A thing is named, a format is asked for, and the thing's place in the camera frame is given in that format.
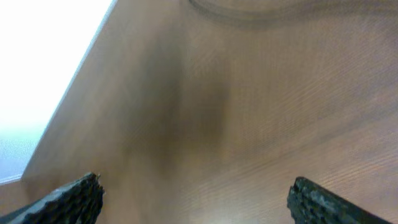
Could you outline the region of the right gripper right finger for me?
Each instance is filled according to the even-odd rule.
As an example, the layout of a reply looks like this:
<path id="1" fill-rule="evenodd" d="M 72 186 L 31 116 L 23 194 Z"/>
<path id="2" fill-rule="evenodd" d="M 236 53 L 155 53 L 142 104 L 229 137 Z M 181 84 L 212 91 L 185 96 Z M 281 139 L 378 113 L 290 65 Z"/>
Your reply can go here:
<path id="1" fill-rule="evenodd" d="M 305 177 L 290 187 L 287 208 L 295 224 L 391 224 Z"/>

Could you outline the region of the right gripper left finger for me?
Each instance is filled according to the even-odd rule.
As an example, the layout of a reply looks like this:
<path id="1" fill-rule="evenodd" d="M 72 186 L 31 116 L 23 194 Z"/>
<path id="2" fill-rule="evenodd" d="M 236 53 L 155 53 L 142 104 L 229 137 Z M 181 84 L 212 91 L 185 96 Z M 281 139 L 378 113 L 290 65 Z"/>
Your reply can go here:
<path id="1" fill-rule="evenodd" d="M 5 224 L 95 224 L 103 207 L 104 188 L 92 172 L 45 197 L 1 217 Z"/>

